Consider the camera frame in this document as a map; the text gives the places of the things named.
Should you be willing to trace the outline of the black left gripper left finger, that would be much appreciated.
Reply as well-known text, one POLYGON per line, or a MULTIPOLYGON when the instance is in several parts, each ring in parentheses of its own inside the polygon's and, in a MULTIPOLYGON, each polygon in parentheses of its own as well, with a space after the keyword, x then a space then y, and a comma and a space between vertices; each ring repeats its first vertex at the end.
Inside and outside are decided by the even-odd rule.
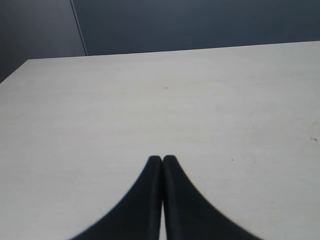
POLYGON ((74 240, 158 240, 163 200, 163 162, 150 156, 125 196, 74 240))

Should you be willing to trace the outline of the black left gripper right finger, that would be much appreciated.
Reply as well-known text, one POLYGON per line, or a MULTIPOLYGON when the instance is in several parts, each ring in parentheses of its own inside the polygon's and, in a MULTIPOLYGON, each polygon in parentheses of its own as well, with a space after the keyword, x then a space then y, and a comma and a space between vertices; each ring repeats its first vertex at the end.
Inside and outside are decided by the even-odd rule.
POLYGON ((174 155, 163 158, 164 217, 168 240, 258 240, 218 211, 197 190, 174 155))

